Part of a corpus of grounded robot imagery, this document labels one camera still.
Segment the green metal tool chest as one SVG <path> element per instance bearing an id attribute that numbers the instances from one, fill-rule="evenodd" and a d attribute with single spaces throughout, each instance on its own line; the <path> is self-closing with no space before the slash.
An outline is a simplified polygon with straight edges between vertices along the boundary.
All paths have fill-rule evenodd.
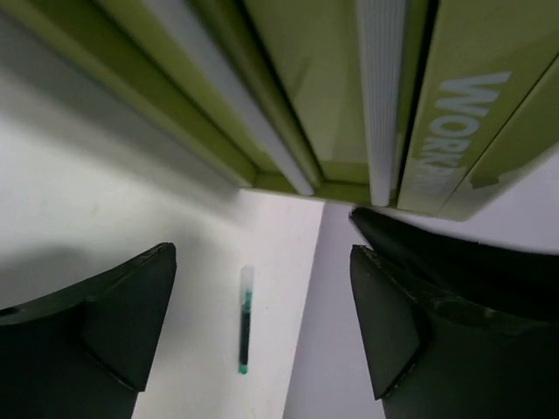
<path id="1" fill-rule="evenodd" d="M 252 183 L 248 161 L 196 102 L 100 7 L 101 1 L 4 1 L 12 17 L 242 188 L 297 194 L 277 175 Z M 322 176 L 310 196 L 464 221 L 558 144 L 558 4 L 429 4 L 389 205 L 367 188 L 328 181 L 245 9 L 274 80 Z"/>

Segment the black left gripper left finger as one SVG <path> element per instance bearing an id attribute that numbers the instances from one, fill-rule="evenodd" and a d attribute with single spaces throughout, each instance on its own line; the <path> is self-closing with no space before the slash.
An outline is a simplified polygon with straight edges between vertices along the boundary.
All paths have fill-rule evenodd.
<path id="1" fill-rule="evenodd" d="M 176 277 L 160 243 L 1 311 L 3 418 L 129 418 L 148 384 Z"/>

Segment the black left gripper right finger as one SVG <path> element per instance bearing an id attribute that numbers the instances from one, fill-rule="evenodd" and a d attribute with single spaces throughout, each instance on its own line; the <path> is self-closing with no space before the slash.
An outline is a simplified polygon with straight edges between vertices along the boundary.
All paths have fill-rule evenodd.
<path id="1" fill-rule="evenodd" d="M 480 305 L 371 249 L 350 283 L 373 395 L 388 418 L 555 418 L 558 305 Z"/>

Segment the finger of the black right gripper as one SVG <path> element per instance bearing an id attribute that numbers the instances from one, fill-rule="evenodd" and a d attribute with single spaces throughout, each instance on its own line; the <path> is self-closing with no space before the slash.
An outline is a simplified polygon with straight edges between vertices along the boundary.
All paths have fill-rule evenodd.
<path id="1" fill-rule="evenodd" d="M 372 209 L 349 215 L 373 251 L 463 299 L 511 314 L 558 313 L 558 256 L 423 230 Z"/>

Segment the green gel pen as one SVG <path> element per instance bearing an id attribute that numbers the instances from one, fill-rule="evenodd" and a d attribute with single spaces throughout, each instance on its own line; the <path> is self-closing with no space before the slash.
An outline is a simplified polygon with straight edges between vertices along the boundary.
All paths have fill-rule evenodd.
<path id="1" fill-rule="evenodd" d="M 252 294 L 254 267 L 247 265 L 240 272 L 240 321 L 239 321 L 239 350 L 238 372 L 247 374 L 249 361 Z"/>

